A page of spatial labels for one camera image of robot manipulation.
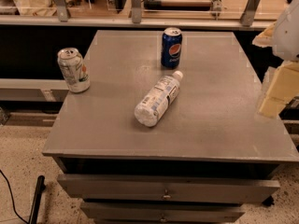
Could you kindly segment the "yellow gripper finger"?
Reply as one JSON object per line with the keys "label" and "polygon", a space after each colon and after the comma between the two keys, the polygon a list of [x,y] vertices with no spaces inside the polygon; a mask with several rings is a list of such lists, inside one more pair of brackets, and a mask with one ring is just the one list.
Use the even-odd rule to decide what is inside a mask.
{"label": "yellow gripper finger", "polygon": [[263,77],[257,113],[275,119],[299,94],[299,62],[284,61],[278,68],[269,67]]}
{"label": "yellow gripper finger", "polygon": [[256,35],[252,40],[252,44],[260,48],[273,47],[273,33],[274,33],[275,25],[276,25],[275,23],[272,23],[261,33]]}

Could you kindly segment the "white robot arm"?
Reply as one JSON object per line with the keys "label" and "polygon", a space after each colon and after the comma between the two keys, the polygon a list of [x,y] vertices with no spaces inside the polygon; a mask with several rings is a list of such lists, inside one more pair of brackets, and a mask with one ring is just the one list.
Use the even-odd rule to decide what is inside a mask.
{"label": "white robot arm", "polygon": [[277,21],[256,35],[252,44],[271,47],[283,60],[278,68],[269,67],[263,78],[258,113],[276,118],[299,94],[299,0],[292,0]]}

